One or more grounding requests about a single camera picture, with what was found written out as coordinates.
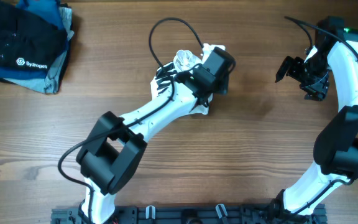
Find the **white polo shirt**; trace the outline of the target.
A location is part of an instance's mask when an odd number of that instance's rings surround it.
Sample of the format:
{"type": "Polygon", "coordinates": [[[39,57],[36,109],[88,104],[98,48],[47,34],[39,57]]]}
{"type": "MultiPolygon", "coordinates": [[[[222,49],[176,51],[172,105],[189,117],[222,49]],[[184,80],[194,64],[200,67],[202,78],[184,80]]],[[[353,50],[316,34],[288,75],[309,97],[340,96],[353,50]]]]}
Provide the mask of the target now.
{"type": "MultiPolygon", "coordinates": [[[[163,67],[168,71],[171,77],[175,77],[175,72],[184,72],[191,69],[194,65],[202,63],[201,58],[189,50],[179,50],[174,59],[163,67]]],[[[156,99],[170,86],[170,81],[162,74],[162,69],[158,68],[153,80],[150,82],[152,99],[156,99]]]]}

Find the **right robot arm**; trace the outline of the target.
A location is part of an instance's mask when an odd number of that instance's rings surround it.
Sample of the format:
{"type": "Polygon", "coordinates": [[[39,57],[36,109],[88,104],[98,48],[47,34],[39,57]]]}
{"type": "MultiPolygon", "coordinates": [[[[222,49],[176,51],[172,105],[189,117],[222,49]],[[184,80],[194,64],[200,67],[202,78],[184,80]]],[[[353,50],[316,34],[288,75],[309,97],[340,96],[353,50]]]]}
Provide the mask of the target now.
{"type": "Polygon", "coordinates": [[[269,217],[283,222],[310,216],[333,190],[358,179],[358,30],[334,16],[312,28],[306,58],[287,56],[275,80],[292,77],[305,99],[323,101],[333,76],[338,113],[316,138],[307,171],[270,203],[269,217]]]}

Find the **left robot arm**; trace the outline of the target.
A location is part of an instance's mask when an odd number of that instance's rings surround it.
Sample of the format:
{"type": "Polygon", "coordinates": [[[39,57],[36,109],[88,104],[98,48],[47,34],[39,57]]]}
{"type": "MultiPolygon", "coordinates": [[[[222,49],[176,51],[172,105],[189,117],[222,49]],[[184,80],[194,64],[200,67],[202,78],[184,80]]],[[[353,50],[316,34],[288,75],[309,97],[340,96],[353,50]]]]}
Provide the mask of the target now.
{"type": "Polygon", "coordinates": [[[156,71],[148,103],[120,116],[108,111],[97,120],[76,156],[88,188],[80,207],[85,223],[112,217],[116,195],[133,177],[148,142],[178,118],[208,114],[213,96],[227,93],[235,64],[223,45],[204,44],[201,58],[179,50],[156,71]]]}

